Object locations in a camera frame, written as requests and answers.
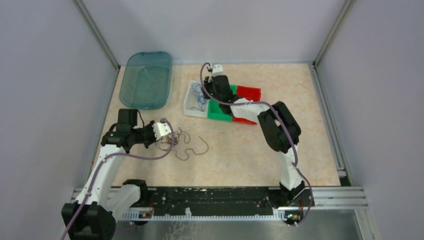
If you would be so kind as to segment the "red plastic bin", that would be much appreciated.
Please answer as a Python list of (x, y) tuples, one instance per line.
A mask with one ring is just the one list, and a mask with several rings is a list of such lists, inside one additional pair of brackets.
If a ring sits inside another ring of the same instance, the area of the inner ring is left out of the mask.
[[(245, 98), (249, 101), (255, 101), (255, 102), (261, 100), (262, 91), (261, 91), (260, 88), (242, 86), (242, 85), (230, 85), (230, 87), (233, 90), (233, 93), (236, 94), (239, 97), (243, 97), (243, 98)], [(249, 124), (249, 125), (256, 125), (257, 124), (254, 121), (247, 120), (245, 118), (238, 118), (238, 117), (233, 117), (232, 122)]]

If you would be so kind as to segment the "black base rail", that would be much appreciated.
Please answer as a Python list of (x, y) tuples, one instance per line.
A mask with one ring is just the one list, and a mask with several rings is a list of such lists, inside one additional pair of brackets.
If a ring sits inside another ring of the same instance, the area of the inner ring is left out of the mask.
[(281, 188), (243, 187), (151, 187), (132, 208), (146, 208), (153, 215), (180, 216), (189, 209), (195, 216), (271, 215), (279, 207), (304, 207), (307, 197), (293, 204), (280, 204)]

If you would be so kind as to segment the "teal transparent plastic tray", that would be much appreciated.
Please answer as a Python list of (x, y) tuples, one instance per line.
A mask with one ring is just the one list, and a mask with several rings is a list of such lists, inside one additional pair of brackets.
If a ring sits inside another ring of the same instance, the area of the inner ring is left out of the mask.
[(155, 110), (166, 105), (173, 58), (164, 51), (139, 52), (125, 66), (119, 99), (128, 108)]

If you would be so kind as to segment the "green plastic bin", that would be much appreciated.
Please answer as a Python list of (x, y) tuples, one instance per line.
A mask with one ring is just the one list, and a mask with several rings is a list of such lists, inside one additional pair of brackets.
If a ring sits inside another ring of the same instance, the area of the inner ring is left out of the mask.
[(227, 121), (227, 122), (233, 121), (233, 117), (225, 114), (221, 110), (219, 103), (212, 99), (208, 100), (207, 118), (213, 119), (213, 120)]

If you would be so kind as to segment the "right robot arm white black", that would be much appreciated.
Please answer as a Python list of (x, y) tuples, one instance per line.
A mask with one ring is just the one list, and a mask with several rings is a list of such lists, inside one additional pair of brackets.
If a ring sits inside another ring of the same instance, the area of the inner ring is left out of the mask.
[(280, 204), (295, 206), (306, 189), (298, 168), (298, 144), (302, 130), (287, 106), (281, 101), (269, 104), (236, 95), (226, 75), (206, 77), (200, 83), (204, 97), (217, 102), (224, 114), (260, 126), (266, 143), (278, 153), (281, 165), (280, 193), (275, 200)]

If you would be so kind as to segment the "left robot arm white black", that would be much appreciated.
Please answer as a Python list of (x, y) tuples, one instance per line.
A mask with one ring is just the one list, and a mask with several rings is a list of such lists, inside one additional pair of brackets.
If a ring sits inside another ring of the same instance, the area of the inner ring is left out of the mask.
[(98, 159), (90, 176), (73, 203), (63, 205), (61, 215), (65, 230), (61, 239), (110, 240), (116, 224), (123, 214), (135, 204), (144, 207), (149, 203), (150, 193), (144, 180), (130, 179), (124, 182), (117, 195), (108, 198), (117, 171), (134, 145), (148, 148), (162, 137), (172, 133), (170, 123), (162, 118), (150, 121), (138, 128), (137, 109), (122, 108), (117, 122), (101, 139)]

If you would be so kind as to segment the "white plastic bin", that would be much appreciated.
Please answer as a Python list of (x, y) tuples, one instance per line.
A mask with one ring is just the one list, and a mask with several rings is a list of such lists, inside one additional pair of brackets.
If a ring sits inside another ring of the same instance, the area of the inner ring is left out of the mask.
[(207, 118), (208, 100), (204, 98), (202, 86), (192, 80), (183, 101), (183, 113), (189, 117)]

